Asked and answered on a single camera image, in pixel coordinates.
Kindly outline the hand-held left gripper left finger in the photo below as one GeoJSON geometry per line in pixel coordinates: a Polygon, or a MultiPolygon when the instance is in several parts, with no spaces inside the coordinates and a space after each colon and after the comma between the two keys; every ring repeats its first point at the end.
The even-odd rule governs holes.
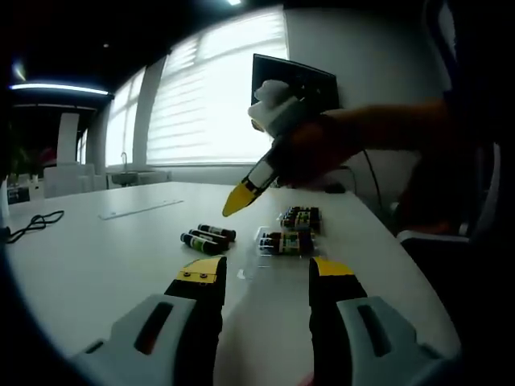
{"type": "Polygon", "coordinates": [[[227,259],[184,266],[163,294],[154,294],[119,318],[108,339],[74,358],[91,385],[211,385],[227,259]]]}

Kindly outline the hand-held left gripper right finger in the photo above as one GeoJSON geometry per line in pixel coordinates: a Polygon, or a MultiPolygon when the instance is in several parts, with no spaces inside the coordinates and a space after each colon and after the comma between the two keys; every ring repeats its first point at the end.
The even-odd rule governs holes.
{"type": "Polygon", "coordinates": [[[448,385],[451,363],[418,343],[412,324],[370,297],[346,265],[309,264],[315,385],[448,385]]]}

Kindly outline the person's right hand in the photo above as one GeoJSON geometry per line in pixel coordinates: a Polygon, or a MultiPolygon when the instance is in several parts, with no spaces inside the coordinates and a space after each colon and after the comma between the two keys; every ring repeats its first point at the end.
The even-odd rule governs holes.
{"type": "Polygon", "coordinates": [[[301,187],[335,170],[363,148],[349,117],[320,114],[305,121],[282,142],[277,181],[301,187]]]}

